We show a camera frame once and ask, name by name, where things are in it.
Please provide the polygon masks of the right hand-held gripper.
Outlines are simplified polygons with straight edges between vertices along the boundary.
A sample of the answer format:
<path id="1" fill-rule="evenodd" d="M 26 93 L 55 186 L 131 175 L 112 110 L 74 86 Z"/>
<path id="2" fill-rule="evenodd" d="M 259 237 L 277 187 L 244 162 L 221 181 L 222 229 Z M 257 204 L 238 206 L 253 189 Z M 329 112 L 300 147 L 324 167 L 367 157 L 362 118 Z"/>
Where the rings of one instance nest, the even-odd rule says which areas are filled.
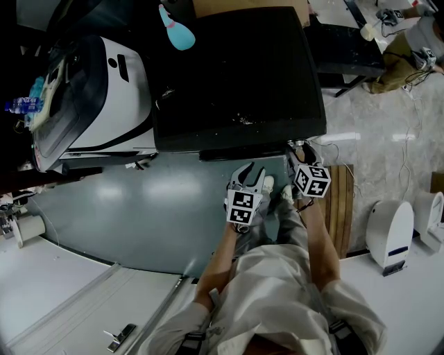
<path id="1" fill-rule="evenodd" d="M 309 142 L 302 145 L 303 163 L 296 154 L 296 149 L 288 145 L 285 150 L 287 170 L 292 187 L 302 196 L 324 198 L 330 187 L 329 171 L 323 166 L 323 159 Z"/>

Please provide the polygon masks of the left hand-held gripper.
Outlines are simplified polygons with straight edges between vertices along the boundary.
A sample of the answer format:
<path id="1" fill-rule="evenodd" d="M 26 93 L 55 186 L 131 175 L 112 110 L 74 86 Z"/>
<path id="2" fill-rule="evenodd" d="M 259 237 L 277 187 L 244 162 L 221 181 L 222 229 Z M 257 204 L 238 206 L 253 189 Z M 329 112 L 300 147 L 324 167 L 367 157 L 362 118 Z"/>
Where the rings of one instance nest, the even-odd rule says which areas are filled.
<path id="1" fill-rule="evenodd" d="M 262 167 L 254 184 L 244 184 L 255 163 L 249 162 L 235 170 L 224 200 L 226 220 L 234 224 L 251 224 L 263 199 L 262 189 L 266 170 Z"/>

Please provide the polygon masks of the large black box appliance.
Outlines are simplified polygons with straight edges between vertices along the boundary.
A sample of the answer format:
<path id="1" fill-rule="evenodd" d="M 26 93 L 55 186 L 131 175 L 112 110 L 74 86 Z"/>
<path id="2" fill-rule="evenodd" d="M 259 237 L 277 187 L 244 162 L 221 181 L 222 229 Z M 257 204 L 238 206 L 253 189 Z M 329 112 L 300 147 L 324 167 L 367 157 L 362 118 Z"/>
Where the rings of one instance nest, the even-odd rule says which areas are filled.
<path id="1" fill-rule="evenodd" d="M 271 146 L 323 135 L 326 117 L 309 44 L 292 7 L 210 15 L 195 44 L 154 70 L 154 137 L 169 153 Z"/>

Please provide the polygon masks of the person's left forearm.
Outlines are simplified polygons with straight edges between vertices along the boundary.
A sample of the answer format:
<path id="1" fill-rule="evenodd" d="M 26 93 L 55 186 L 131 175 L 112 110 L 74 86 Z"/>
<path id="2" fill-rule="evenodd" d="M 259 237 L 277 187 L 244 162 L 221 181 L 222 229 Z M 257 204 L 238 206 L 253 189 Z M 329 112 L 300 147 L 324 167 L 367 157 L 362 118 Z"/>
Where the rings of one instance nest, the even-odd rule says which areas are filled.
<path id="1" fill-rule="evenodd" d="M 234 225 L 226 223 L 223 237 L 197 283 L 194 302 L 203 305 L 209 312 L 214 309 L 210 292 L 214 289 L 221 292 L 228 283 L 237 236 Z"/>

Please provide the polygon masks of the person's right forearm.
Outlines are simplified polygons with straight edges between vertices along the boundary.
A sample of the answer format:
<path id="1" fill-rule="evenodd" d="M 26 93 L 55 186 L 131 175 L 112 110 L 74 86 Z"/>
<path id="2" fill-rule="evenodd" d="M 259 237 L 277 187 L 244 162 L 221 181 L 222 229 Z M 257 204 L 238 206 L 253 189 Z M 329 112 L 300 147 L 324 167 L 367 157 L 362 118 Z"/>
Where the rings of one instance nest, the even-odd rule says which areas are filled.
<path id="1" fill-rule="evenodd" d="M 340 261 L 317 200 L 302 211 L 307 230 L 311 281 L 319 291 L 340 280 Z"/>

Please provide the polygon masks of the person's grey trousers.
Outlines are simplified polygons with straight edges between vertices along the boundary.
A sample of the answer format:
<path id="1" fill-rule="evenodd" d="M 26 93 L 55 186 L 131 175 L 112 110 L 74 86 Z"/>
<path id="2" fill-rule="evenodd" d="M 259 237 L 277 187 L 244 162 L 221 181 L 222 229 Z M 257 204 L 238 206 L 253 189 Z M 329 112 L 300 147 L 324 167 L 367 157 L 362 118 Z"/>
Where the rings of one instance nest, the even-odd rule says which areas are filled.
<path id="1" fill-rule="evenodd" d="M 296 208 L 287 200 L 281 199 L 274 209 L 279 222 L 277 237 L 273 241 L 266 233 L 265 218 L 270 205 L 270 193 L 263 193 L 259 209 L 252 225 L 245 234 L 239 234 L 234 249 L 234 258 L 262 245 L 297 245 L 308 251 L 307 230 L 302 224 Z"/>

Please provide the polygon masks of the wooden slatted platform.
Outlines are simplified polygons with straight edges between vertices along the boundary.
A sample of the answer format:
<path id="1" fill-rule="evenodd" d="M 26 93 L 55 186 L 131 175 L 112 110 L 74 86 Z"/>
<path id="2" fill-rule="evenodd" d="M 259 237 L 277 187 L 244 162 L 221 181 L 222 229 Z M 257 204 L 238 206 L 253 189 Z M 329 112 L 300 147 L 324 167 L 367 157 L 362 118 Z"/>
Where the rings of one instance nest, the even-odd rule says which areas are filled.
<path id="1" fill-rule="evenodd" d="M 353 214 L 353 167 L 336 165 L 325 168 L 330 173 L 330 187 L 324 198 L 315 199 L 319 200 L 325 218 L 325 226 L 336 252 L 341 259 L 344 259 L 350 244 Z"/>

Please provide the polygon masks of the black table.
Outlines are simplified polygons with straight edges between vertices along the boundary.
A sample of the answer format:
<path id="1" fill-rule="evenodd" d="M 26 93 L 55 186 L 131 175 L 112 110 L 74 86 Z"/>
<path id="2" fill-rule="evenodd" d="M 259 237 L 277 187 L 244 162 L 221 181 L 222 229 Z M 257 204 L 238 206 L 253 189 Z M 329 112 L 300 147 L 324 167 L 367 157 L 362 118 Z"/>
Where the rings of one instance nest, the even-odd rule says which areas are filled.
<path id="1" fill-rule="evenodd" d="M 327 12 L 324 0 L 321 9 L 309 15 L 310 25 L 305 28 L 320 85 L 323 89 L 335 89 L 336 98 L 384 72 L 377 42 L 361 36 L 360 30 L 367 21 L 355 0 L 339 0 L 339 5 L 341 12 L 355 21 L 355 28 L 320 22 L 321 15 Z"/>

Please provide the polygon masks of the white round closed toilet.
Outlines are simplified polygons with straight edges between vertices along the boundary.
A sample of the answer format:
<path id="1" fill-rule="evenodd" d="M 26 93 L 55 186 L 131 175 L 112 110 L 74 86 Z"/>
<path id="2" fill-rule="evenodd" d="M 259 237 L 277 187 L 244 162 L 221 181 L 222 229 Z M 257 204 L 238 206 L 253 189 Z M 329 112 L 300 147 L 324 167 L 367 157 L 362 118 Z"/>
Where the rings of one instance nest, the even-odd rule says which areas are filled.
<path id="1" fill-rule="evenodd" d="M 407 201 L 380 200 L 373 205 L 366 227 L 366 246 L 384 277 L 404 268 L 413 222 L 413 208 Z"/>

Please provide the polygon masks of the person's white shirt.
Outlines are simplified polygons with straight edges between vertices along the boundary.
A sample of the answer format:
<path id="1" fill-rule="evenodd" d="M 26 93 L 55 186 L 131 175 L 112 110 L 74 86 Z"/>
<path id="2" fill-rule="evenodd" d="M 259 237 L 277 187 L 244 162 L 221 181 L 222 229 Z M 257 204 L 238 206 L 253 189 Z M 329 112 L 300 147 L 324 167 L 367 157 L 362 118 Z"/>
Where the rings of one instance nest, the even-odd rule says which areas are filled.
<path id="1" fill-rule="evenodd" d="M 190 332 L 205 334 L 204 355 L 242 355 L 253 336 L 303 355 L 332 355 L 328 321 L 331 314 L 347 322 L 369 355 L 386 343 L 386 326 L 363 295 L 343 280 L 322 291 L 309 286 L 309 255 L 296 245 L 263 245 L 234 263 L 231 279 L 210 313 L 192 302 L 158 327 L 139 355 L 175 355 Z"/>

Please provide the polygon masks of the large open cardboard box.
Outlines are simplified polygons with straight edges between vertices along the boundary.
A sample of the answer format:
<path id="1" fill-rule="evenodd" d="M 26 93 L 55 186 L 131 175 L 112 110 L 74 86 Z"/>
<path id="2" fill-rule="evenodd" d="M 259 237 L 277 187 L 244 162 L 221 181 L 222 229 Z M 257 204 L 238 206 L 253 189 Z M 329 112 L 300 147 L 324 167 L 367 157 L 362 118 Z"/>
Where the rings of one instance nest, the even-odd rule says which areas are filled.
<path id="1" fill-rule="evenodd" d="M 310 25 L 307 0 L 192 0 L 197 18 L 252 8 L 291 7 L 302 27 Z"/>

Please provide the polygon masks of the white door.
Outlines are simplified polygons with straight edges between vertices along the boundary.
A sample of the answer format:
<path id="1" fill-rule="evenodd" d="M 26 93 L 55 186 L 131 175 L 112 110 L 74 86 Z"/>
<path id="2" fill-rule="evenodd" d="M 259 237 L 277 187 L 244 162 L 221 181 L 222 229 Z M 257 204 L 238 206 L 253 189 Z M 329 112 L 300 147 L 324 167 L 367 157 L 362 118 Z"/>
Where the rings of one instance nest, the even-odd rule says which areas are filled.
<path id="1" fill-rule="evenodd" d="M 114 265 L 6 345 L 7 355 L 137 355 L 169 316 L 189 303 L 194 278 Z M 115 352 L 112 338 L 137 325 Z"/>

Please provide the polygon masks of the cream plastic tool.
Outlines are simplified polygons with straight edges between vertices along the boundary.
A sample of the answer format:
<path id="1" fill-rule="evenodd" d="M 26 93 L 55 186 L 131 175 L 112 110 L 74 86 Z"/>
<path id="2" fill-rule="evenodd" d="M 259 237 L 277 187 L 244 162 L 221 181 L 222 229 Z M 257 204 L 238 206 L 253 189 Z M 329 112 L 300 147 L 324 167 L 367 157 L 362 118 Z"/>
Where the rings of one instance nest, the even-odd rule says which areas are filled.
<path id="1" fill-rule="evenodd" d="M 53 98 L 56 94 L 57 88 L 65 81 L 66 74 L 66 59 L 62 58 L 61 61 L 50 70 L 46 75 L 40 94 L 40 101 L 42 102 L 42 109 L 35 113 L 31 119 L 29 130 L 31 132 L 36 131 L 49 117 L 50 109 Z"/>

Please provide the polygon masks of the white pipe roll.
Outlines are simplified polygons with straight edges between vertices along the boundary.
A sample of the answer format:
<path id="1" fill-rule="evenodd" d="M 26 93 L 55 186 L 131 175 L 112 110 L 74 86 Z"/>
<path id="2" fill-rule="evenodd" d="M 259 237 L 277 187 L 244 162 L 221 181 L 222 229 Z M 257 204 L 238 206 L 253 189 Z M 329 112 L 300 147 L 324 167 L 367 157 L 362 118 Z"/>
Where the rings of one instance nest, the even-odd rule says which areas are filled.
<path id="1" fill-rule="evenodd" d="M 14 218 L 13 232 L 18 248 L 22 248 L 30 239 L 35 238 L 46 231 L 44 221 L 41 216 L 26 216 Z"/>

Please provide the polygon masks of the blue cloth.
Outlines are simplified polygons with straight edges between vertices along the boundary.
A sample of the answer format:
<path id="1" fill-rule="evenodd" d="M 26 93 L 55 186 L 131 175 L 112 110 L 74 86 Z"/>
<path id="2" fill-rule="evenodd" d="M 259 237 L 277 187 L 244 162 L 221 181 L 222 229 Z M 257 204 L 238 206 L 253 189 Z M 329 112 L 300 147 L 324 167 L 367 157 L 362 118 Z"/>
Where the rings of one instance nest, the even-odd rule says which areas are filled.
<path id="1" fill-rule="evenodd" d="M 30 89 L 28 96 L 31 98 L 40 98 L 44 83 L 45 83 L 44 77 L 42 77 L 42 76 L 37 77 Z"/>

